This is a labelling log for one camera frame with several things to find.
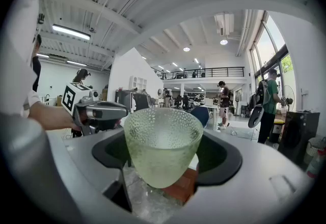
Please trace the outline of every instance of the black pants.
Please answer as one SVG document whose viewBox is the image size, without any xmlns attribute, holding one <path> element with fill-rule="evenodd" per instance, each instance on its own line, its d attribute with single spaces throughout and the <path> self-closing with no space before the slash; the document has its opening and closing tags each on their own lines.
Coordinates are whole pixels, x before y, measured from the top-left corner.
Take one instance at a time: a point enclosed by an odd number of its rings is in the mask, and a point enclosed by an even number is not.
<svg viewBox="0 0 326 224">
<path fill-rule="evenodd" d="M 261 118 L 260 121 L 260 131 L 258 137 L 258 142 L 260 144 L 264 144 L 265 141 L 267 140 L 270 130 L 273 127 L 274 119 L 275 119 L 275 115 L 263 113 L 263 117 Z"/>
</svg>

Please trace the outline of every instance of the backpack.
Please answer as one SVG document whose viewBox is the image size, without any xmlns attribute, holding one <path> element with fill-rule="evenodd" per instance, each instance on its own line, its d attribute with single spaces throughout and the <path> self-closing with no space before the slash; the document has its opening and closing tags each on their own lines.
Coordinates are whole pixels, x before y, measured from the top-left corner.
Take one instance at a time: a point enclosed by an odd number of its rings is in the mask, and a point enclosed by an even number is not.
<svg viewBox="0 0 326 224">
<path fill-rule="evenodd" d="M 258 89 L 256 90 L 256 104 L 265 105 L 269 103 L 271 95 L 268 92 L 268 85 L 265 80 L 259 82 Z"/>
</svg>

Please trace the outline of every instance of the railing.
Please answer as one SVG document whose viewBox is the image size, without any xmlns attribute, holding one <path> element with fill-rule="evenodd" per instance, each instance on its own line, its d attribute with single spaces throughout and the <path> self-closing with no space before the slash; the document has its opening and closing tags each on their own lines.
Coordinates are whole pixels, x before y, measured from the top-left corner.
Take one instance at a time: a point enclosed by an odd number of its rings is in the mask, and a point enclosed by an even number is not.
<svg viewBox="0 0 326 224">
<path fill-rule="evenodd" d="M 160 73 L 161 79 L 245 76 L 244 67 L 215 67 Z"/>
</svg>

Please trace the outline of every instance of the shorts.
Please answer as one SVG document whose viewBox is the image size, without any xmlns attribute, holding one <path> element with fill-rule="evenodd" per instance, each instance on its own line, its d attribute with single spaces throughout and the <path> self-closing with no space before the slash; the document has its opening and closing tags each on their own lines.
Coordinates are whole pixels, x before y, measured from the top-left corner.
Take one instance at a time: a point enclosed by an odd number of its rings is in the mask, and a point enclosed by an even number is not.
<svg viewBox="0 0 326 224">
<path fill-rule="evenodd" d="M 222 118 L 228 118 L 229 108 L 228 107 L 221 107 L 219 116 Z"/>
</svg>

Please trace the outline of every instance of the tree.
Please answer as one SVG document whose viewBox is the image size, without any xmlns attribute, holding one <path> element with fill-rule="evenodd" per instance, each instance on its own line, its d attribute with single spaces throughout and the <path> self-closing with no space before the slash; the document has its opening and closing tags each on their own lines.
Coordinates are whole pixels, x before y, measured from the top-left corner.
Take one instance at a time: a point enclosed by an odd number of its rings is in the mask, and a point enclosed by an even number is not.
<svg viewBox="0 0 326 224">
<path fill-rule="evenodd" d="M 282 63 L 283 73 L 293 70 L 293 64 L 290 55 L 287 55 L 284 59 L 282 59 L 281 63 Z"/>
</svg>

